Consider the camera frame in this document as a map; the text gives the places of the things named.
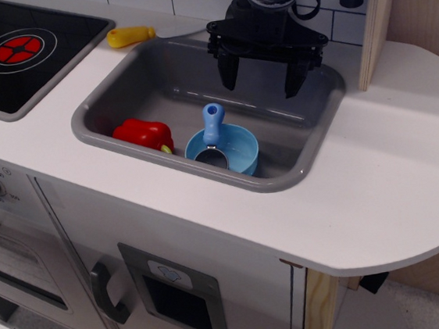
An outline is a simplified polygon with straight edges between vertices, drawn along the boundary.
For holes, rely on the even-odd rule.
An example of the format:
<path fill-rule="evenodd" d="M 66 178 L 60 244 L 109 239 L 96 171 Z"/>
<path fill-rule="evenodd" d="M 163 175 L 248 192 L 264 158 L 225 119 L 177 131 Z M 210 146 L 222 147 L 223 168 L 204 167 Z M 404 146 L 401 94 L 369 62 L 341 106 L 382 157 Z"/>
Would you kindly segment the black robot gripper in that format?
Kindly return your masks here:
<path fill-rule="evenodd" d="M 217 59 L 220 79 L 228 90 L 236 88 L 240 58 L 288 63 L 286 98 L 301 89 L 311 62 L 319 62 L 329 38 L 302 26 L 286 11 L 262 11 L 233 1 L 224 20 L 206 25 L 207 49 Z"/>

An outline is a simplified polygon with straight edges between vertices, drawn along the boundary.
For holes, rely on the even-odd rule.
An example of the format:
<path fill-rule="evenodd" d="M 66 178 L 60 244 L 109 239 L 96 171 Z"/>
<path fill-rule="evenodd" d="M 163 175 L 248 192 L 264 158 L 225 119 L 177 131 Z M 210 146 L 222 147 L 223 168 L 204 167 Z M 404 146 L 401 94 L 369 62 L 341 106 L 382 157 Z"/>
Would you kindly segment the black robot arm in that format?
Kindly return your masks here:
<path fill-rule="evenodd" d="M 239 59 L 257 59 L 287 65 L 284 90 L 294 97 L 301 89 L 309 71 L 319 67 L 328 37 L 302 26 L 295 17 L 297 0 L 233 0 L 224 20 L 206 25 L 209 33 L 207 49 L 217 59 L 224 87 L 236 87 Z"/>

